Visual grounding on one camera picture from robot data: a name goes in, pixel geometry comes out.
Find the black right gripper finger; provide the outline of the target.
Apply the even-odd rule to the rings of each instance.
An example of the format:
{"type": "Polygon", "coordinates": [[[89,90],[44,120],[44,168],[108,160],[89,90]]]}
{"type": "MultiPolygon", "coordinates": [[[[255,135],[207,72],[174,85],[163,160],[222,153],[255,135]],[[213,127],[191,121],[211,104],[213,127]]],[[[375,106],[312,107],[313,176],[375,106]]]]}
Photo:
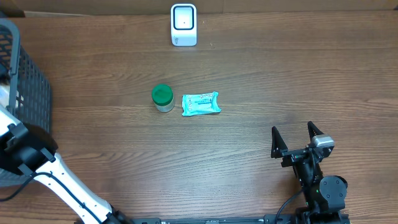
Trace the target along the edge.
{"type": "Polygon", "coordinates": [[[314,123],[313,123],[312,121],[309,121],[309,122],[307,123],[307,128],[308,128],[308,133],[309,133],[310,139],[312,139],[312,138],[315,137],[315,136],[318,136],[318,135],[322,135],[322,134],[323,134],[323,132],[320,131],[320,130],[314,125],[314,123]]]}
{"type": "Polygon", "coordinates": [[[288,151],[288,147],[285,144],[282,136],[280,135],[278,129],[272,127],[272,146],[271,146],[271,158],[281,158],[283,153],[288,151]]]}

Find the teal wipes packet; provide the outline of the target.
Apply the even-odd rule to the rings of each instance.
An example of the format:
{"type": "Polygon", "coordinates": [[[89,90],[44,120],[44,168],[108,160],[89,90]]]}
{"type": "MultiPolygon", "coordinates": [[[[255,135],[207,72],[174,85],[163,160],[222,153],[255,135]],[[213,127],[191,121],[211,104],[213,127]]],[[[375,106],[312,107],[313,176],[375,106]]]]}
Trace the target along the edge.
{"type": "Polygon", "coordinates": [[[182,116],[196,116],[204,114],[220,113],[221,108],[218,106],[217,98],[219,93],[203,93],[199,95],[183,95],[182,96],[182,116]]]}

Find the green lid jar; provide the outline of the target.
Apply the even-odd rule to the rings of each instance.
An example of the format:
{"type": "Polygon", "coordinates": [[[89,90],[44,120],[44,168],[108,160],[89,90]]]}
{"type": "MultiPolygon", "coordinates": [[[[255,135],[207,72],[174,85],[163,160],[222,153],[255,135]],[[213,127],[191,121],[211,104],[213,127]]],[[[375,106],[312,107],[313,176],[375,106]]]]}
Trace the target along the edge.
{"type": "Polygon", "coordinates": [[[156,85],[152,89],[152,101],[154,102],[155,107],[163,113],[171,111],[174,106],[174,93],[166,84],[156,85]]]}

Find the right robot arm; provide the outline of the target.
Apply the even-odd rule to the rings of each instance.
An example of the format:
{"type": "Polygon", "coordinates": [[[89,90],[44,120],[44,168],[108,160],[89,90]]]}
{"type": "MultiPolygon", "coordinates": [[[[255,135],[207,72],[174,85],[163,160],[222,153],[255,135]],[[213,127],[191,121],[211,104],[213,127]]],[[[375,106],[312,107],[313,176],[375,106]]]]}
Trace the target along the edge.
{"type": "Polygon", "coordinates": [[[301,189],[285,201],[271,223],[349,223],[349,216],[341,214],[345,208],[348,183],[338,175],[324,176],[320,163],[329,157],[335,146],[333,138],[320,131],[312,121],[307,123],[310,143],[304,148],[290,151],[278,129],[272,127],[271,157],[282,159],[282,167],[291,167],[301,189]],[[282,217],[283,209],[299,195],[305,198],[306,206],[295,213],[282,217]]]}

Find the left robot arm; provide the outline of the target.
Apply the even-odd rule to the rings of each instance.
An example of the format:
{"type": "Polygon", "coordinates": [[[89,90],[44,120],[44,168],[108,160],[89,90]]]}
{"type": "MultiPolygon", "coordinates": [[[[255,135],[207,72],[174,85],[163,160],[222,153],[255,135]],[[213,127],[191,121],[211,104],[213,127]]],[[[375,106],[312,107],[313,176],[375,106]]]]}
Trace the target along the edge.
{"type": "Polygon", "coordinates": [[[7,202],[31,181],[47,186],[81,219],[82,223],[131,223],[123,213],[94,194],[66,165],[56,152],[51,135],[39,126],[23,123],[1,107],[1,169],[24,176],[25,181],[7,202]]]}

